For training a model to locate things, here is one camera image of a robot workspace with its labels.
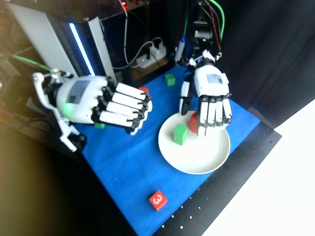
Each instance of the blue light strip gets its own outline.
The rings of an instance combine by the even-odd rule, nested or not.
[[[84,59],[86,65],[87,65],[87,67],[88,67],[88,69],[89,69],[90,75],[94,76],[95,73],[94,73],[94,71],[93,71],[92,65],[91,65],[90,60],[89,60],[89,58],[88,58],[88,55],[86,54],[86,52],[85,52],[85,50],[84,50],[83,44],[82,44],[81,39],[80,39],[80,37],[79,37],[79,34],[78,34],[78,32],[77,32],[77,29],[75,28],[75,26],[74,26],[73,23],[69,23],[69,26],[70,26],[70,29],[71,29],[71,31],[72,31],[72,33],[73,33],[73,36],[74,36],[74,38],[75,38],[75,41],[77,42],[77,44],[78,44],[78,46],[79,46],[79,49],[80,49],[81,54],[82,54],[82,56],[83,56],[83,59]]]

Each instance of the red cube with number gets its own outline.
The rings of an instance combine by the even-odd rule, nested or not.
[[[147,87],[140,87],[139,90],[144,91],[147,94],[149,94],[149,88],[147,88]]]
[[[160,210],[167,203],[166,197],[164,197],[160,190],[153,194],[153,196],[149,198],[149,201],[156,210]]]
[[[194,114],[191,115],[190,120],[189,120],[188,128],[194,133],[197,133],[197,126],[198,126],[197,119],[198,119],[198,112],[195,112]]]

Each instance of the blue tablecloth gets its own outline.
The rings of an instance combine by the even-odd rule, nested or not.
[[[168,87],[164,76],[146,85],[153,98],[153,111],[135,136],[112,126],[102,130],[77,125],[88,137],[83,155],[139,236],[152,235],[211,174],[182,173],[170,166],[159,151],[159,129],[178,112],[184,69],[176,66],[168,73],[176,78],[174,86]],[[197,110],[197,104],[198,99],[193,99],[191,110]],[[227,131],[232,152],[259,120],[233,101],[231,107],[233,122]],[[155,211],[148,198],[158,190],[168,203]]]

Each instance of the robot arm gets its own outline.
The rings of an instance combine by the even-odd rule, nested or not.
[[[180,113],[185,115],[189,110],[192,97],[192,84],[199,98],[198,136],[207,136],[215,130],[222,130],[232,122],[232,110],[228,79],[214,66],[214,57],[209,51],[196,60],[190,59],[192,75],[185,78],[180,99]]]
[[[153,107],[148,94],[110,77],[73,78],[52,70],[48,75],[34,73],[33,80],[39,101],[53,111],[62,132],[60,140],[71,151],[83,149],[86,143],[72,122],[116,125],[135,135]]]

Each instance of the round plate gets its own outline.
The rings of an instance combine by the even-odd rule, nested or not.
[[[210,137],[198,137],[188,129],[184,145],[173,142],[173,131],[178,123],[188,126],[194,111],[185,116],[169,117],[158,134],[158,146],[165,160],[179,171],[201,175],[215,171],[224,164],[230,153],[231,142],[227,131],[214,132]]]

